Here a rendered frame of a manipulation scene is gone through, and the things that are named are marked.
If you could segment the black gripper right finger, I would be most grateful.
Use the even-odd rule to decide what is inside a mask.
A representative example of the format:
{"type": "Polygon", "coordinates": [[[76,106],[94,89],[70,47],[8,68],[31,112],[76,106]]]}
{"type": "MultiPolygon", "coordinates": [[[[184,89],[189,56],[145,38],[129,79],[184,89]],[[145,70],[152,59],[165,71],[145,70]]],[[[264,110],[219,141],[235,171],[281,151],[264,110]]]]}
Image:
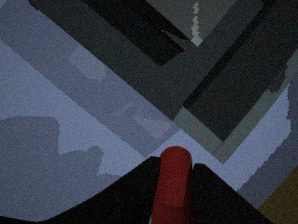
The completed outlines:
{"type": "Polygon", "coordinates": [[[273,224],[205,164],[193,167],[197,224],[273,224]]]}

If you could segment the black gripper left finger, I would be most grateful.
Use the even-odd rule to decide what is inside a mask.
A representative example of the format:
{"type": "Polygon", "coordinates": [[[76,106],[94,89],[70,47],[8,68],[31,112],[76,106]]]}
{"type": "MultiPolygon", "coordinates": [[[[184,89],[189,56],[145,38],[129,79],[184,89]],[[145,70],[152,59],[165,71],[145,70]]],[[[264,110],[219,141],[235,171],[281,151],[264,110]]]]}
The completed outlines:
{"type": "Polygon", "coordinates": [[[0,224],[149,224],[160,172],[161,157],[150,156],[97,196],[49,220],[36,222],[0,216],[0,224]]]}

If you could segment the dark red peg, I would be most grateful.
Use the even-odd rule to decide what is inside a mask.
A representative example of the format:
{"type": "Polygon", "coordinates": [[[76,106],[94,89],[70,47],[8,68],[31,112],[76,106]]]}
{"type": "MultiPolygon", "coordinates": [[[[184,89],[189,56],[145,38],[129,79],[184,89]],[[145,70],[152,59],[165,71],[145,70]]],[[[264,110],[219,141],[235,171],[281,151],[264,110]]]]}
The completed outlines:
{"type": "Polygon", "coordinates": [[[161,153],[161,172],[150,224],[197,224],[192,156],[185,148],[161,153]]]}

